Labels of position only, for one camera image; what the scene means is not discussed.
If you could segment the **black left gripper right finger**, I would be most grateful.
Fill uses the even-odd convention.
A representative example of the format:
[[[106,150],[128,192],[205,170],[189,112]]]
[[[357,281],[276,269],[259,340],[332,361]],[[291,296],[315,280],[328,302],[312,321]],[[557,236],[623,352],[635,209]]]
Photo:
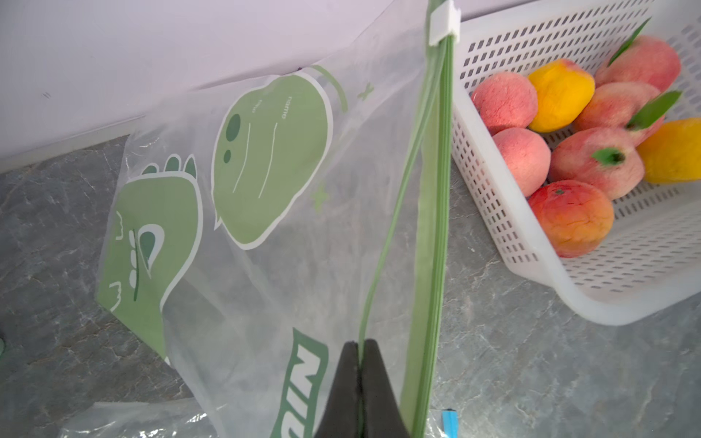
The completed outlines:
[[[375,339],[363,343],[360,386],[361,437],[409,438]]]

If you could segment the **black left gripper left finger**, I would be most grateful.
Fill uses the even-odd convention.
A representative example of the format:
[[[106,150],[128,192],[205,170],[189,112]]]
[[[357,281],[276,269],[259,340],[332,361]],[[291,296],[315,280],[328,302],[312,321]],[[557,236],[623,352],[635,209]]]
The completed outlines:
[[[361,386],[358,345],[346,342],[341,349],[329,398],[315,438],[354,438],[359,436]]]

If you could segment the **green printed zip-top bag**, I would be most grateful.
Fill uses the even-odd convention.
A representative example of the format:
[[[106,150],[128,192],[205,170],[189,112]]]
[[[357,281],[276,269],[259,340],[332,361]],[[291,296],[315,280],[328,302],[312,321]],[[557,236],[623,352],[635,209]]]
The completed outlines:
[[[427,430],[447,262],[449,1],[395,1],[346,49],[195,91],[123,155],[97,299],[218,437],[310,437],[342,346],[382,350]]]

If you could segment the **red orange peach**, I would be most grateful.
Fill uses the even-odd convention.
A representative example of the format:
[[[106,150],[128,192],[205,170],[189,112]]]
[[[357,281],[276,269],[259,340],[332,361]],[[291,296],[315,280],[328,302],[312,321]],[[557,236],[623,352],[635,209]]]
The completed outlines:
[[[528,204],[562,258],[591,253],[613,227],[613,203],[601,190],[585,182],[553,182],[533,193]]]

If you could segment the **pink peach back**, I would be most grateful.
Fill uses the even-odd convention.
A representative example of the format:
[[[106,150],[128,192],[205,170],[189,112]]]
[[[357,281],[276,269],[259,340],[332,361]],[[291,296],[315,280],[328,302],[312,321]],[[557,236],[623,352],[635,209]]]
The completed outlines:
[[[472,102],[491,135],[528,127],[539,108],[534,86],[513,72],[501,72],[485,80],[473,92]]]

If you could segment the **pink peach with leaf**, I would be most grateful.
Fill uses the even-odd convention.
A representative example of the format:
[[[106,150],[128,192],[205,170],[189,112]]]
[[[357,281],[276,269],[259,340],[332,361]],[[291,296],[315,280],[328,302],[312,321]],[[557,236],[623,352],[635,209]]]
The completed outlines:
[[[576,180],[615,200],[644,178],[644,163],[623,129],[592,128],[574,133],[552,152],[549,180]]]

